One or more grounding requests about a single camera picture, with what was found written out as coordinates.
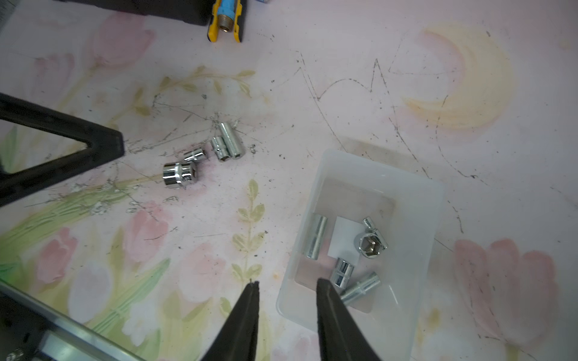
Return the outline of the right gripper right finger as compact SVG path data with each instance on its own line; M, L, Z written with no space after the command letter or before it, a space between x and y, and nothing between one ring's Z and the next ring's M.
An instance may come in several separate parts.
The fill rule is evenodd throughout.
M380 360L327 279L317 281L316 306L321 360Z

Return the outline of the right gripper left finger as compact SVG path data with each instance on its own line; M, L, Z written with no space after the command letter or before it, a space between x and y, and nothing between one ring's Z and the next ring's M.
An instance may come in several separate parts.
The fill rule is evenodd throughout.
M256 360L260 288L253 281L245 286L215 341L201 360Z

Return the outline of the short chrome socket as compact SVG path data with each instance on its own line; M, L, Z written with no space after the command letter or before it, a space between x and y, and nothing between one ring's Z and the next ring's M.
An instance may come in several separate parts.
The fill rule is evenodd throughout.
M221 136L215 136L211 139L212 150L219 162L225 162L230 159L230 153Z

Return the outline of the chrome extension bar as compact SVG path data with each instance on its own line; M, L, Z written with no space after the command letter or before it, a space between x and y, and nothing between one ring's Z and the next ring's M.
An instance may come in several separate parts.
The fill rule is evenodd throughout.
M370 291L377 288L382 283L379 275L376 272L372 272L360 281L347 288L341 295L340 299L344 305L350 305L356 302L358 299L366 296Z

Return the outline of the lone chrome socket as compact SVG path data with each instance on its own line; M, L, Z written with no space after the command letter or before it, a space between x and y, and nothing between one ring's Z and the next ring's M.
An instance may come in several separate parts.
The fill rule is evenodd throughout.
M331 272L329 281L337 290L338 293L343 292L352 276L355 266L343 258L339 258Z

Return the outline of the tiny chrome socket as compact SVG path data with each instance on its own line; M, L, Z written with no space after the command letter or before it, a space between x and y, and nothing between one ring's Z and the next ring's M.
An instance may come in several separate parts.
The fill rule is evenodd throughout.
M363 224L365 232L361 233L356 241L358 252L367 259L375 259L388 249L388 243L370 217L364 218Z

